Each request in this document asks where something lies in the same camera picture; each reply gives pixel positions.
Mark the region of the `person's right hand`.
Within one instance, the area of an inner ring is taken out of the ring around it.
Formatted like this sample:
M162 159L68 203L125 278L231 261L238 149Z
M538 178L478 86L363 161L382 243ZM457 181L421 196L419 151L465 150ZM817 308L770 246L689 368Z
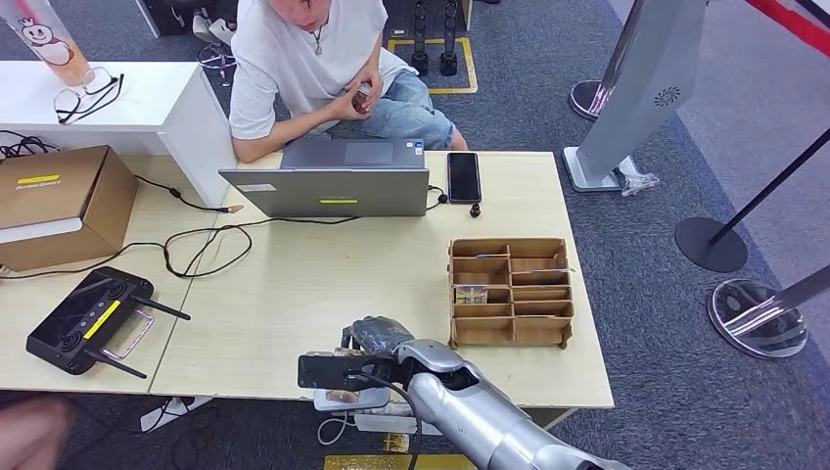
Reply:
M363 120L369 117L369 112L362 105L365 95L358 87L349 88L344 94L334 99L325 108L328 120Z

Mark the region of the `person's left hand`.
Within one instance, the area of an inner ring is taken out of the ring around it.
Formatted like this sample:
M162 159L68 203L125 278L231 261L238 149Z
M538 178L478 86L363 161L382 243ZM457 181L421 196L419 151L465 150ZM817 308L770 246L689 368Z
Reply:
M365 95L362 105L370 113L379 101L383 89L383 80L378 67L364 66L354 77L351 87L358 87L359 91Z

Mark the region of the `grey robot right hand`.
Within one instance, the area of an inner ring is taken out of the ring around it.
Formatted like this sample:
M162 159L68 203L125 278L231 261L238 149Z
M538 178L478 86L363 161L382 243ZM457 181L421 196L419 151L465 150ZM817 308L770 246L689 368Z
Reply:
M366 316L343 329L340 347L368 355L390 355L398 345L414 339L412 333L397 320Z

